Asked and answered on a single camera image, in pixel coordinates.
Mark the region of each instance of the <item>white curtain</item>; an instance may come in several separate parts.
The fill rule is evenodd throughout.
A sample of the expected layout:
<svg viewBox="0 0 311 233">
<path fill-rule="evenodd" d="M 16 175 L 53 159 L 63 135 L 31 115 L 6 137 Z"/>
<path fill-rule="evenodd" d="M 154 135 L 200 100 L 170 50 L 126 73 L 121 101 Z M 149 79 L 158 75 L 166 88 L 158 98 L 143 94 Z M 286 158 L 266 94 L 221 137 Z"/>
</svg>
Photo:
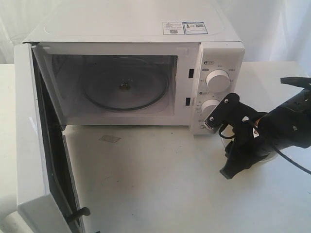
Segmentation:
<svg viewBox="0 0 311 233">
<path fill-rule="evenodd" d="M 0 0 L 0 63 L 62 0 Z M 245 61 L 297 61 L 311 74 L 311 0 L 217 0 L 245 45 Z"/>
</svg>

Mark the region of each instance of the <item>microwave top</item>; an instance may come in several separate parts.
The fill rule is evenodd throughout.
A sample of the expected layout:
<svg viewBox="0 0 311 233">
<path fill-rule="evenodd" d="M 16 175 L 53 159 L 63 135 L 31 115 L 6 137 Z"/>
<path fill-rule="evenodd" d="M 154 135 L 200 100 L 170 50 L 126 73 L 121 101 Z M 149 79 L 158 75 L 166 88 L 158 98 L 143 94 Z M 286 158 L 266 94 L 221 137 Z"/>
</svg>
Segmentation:
<svg viewBox="0 0 311 233">
<path fill-rule="evenodd" d="M 24 43 L 241 41 L 214 0 L 64 0 Z"/>
</svg>

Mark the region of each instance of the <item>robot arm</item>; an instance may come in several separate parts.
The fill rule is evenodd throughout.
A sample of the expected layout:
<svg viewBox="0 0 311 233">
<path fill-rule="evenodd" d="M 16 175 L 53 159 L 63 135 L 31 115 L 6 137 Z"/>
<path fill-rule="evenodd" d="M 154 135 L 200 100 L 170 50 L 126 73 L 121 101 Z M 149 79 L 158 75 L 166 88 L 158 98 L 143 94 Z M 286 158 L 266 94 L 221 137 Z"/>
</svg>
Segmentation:
<svg viewBox="0 0 311 233">
<path fill-rule="evenodd" d="M 274 150 L 281 153 L 279 150 L 291 146 L 311 146 L 311 78 L 282 78 L 281 83 L 305 89 L 269 113 L 257 112 L 230 93 L 205 120 L 207 128 L 220 127 L 221 137 L 234 138 L 225 148 L 228 160 L 220 170 L 227 179 Z M 233 127 L 232 137 L 222 135 L 228 125 Z"/>
</svg>

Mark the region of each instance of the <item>warning label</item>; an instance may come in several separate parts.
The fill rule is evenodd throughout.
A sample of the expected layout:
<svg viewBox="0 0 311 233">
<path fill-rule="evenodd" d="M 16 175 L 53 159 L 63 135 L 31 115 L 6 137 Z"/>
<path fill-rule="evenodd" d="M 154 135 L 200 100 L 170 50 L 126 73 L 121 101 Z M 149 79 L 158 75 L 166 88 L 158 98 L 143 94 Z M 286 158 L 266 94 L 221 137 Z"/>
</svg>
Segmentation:
<svg viewBox="0 0 311 233">
<path fill-rule="evenodd" d="M 163 22 L 164 35 L 184 35 L 183 22 Z"/>
<path fill-rule="evenodd" d="M 183 22 L 185 34 L 207 34 L 204 22 Z"/>
</svg>

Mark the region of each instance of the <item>control panel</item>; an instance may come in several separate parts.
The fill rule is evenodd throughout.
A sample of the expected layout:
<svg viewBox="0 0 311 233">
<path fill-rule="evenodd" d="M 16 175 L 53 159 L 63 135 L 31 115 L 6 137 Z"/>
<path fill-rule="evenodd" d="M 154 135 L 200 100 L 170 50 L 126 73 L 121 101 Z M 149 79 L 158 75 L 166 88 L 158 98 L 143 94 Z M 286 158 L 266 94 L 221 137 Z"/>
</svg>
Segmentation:
<svg viewBox="0 0 311 233">
<path fill-rule="evenodd" d="M 210 134 L 217 129 L 207 129 L 204 120 L 228 93 L 234 92 L 244 47 L 241 42 L 206 42 L 200 52 L 194 71 L 190 130 L 193 134 Z"/>
</svg>

